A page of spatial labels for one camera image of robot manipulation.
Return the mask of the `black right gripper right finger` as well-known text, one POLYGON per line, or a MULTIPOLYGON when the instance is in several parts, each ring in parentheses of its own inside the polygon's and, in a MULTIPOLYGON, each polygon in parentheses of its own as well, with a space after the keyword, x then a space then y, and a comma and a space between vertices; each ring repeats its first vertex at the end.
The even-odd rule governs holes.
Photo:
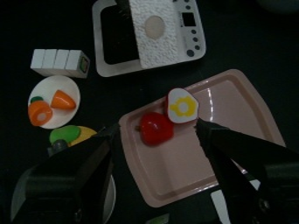
POLYGON ((299 152, 203 120, 197 136, 231 224, 299 224, 299 152))

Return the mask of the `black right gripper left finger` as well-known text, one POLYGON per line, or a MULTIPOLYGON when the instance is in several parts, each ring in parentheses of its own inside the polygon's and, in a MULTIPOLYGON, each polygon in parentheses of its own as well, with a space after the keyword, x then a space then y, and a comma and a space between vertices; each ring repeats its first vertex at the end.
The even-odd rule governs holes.
POLYGON ((12 224, 107 224, 117 203, 113 148, 115 124, 70 146, 54 142, 50 158, 19 178, 12 224))

